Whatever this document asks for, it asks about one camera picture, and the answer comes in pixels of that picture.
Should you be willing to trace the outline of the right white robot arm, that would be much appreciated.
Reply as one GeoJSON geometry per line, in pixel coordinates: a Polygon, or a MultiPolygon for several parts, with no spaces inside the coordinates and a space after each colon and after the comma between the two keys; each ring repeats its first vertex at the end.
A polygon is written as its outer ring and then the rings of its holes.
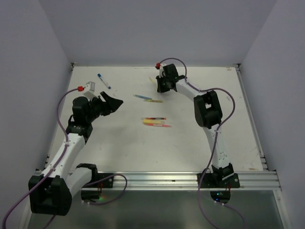
{"type": "Polygon", "coordinates": [[[157,92],[174,90],[193,102],[195,120],[204,130],[211,149],[212,159],[208,166],[212,167],[212,181],[215,186],[224,187],[234,169],[221,134],[223,112],[216,91],[195,88],[185,75],[179,75],[174,64],[157,63],[156,69],[159,70],[157,92]]]}

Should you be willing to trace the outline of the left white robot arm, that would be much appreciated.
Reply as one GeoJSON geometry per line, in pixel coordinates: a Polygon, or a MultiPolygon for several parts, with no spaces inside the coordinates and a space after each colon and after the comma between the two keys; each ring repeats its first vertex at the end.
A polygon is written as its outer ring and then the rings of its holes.
{"type": "Polygon", "coordinates": [[[92,131],[92,123],[100,116],[107,116],[123,104],[105,92],[99,96],[80,96],[72,102],[72,115],[64,128],[65,139],[49,165],[40,175],[29,180],[30,208],[33,213],[65,216],[73,197],[83,187],[94,187],[113,180],[114,174],[98,174],[95,164],[79,164],[73,173],[70,169],[85,147],[92,131]]]}

